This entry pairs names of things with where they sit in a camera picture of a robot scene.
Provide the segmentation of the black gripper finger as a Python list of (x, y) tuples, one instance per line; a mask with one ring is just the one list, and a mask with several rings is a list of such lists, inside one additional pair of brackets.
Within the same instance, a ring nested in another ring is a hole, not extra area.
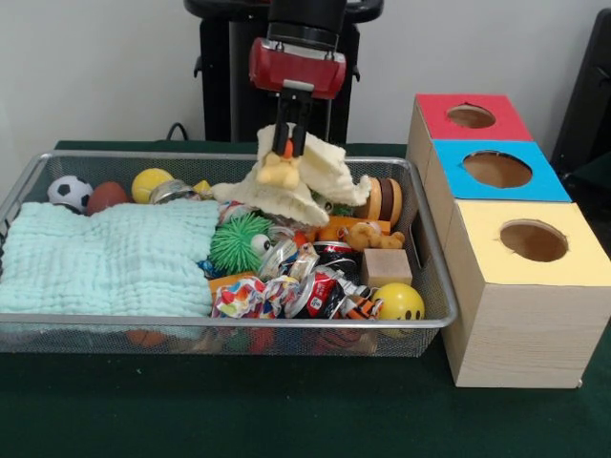
[(272, 143), (272, 151), (275, 154), (283, 154), (287, 141), (289, 140), (290, 130), (287, 120), (290, 115), (292, 101), (293, 98), (291, 93), (280, 93)]
[(311, 112), (311, 96), (297, 94), (294, 100), (295, 125), (292, 130), (293, 155), (301, 156), (306, 144), (306, 133)]

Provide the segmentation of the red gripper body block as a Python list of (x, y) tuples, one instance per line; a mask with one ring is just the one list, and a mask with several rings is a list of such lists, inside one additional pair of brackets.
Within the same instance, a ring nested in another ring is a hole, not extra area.
[(325, 52), (280, 41), (257, 38), (249, 54), (249, 79), (259, 89), (284, 88), (333, 99), (342, 88), (347, 62), (339, 52)]

